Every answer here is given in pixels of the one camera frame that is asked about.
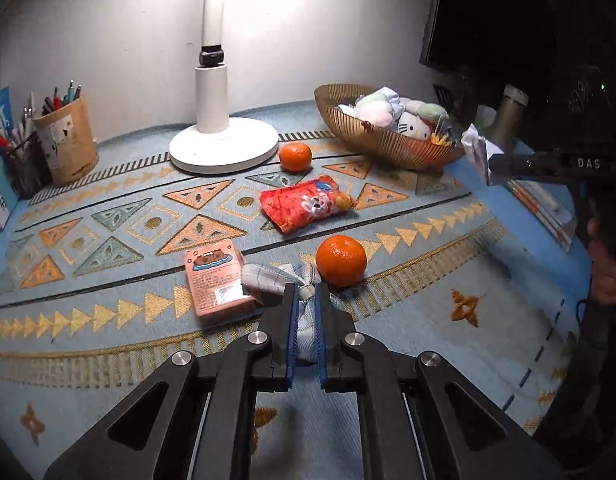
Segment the person's right hand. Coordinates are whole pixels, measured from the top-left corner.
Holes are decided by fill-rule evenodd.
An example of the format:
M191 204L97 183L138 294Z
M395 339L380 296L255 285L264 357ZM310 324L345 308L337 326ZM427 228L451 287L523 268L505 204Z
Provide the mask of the person's right hand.
M600 306L616 306L616 259L600 237L595 219L588 222L588 253L592 258L591 298Z

